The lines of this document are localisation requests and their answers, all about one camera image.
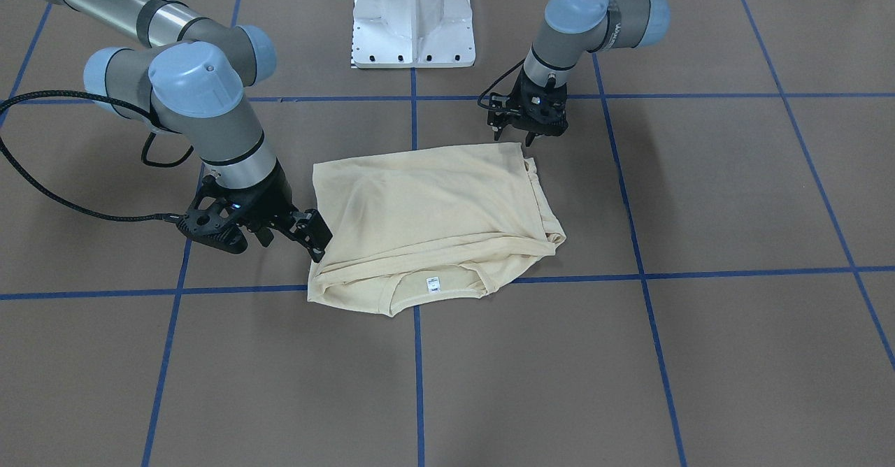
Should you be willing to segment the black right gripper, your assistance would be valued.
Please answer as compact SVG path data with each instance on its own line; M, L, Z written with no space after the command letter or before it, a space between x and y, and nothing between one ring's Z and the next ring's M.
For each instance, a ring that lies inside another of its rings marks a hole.
M247 189L223 189L236 223L255 234L262 247L269 247L278 231L305 248L311 261L320 263L325 257L332 232L316 208L298 211L293 192L280 161L262 182Z

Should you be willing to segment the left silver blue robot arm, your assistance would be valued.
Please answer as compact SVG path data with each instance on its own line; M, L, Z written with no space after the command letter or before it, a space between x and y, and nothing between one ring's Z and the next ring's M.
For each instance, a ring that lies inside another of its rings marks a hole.
M568 78L579 59L654 45L670 24L667 0L549 0L510 94L488 97L494 137L505 127L523 130L526 146L539 136L561 136L568 129Z

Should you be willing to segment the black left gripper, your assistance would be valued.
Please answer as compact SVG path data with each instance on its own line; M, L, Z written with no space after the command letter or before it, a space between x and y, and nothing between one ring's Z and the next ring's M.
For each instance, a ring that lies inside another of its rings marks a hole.
M513 105L518 114L513 126L526 131L524 147L530 148L538 136L561 136L568 129L566 119L568 85L558 87L549 80L545 87L521 72L513 87Z

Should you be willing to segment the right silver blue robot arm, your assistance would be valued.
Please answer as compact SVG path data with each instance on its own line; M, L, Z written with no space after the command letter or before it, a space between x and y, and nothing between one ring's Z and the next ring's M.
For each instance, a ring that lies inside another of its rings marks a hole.
M273 74L277 52L253 25L226 27L176 0L44 0L67 6L130 36L141 49L112 47L85 65L81 92L26 92L2 110L61 96L144 123L151 135L176 134L208 169L183 213L153 213L199 244L239 254L246 232L269 246L273 232L319 262L331 240L320 213L301 211L262 124L244 94Z

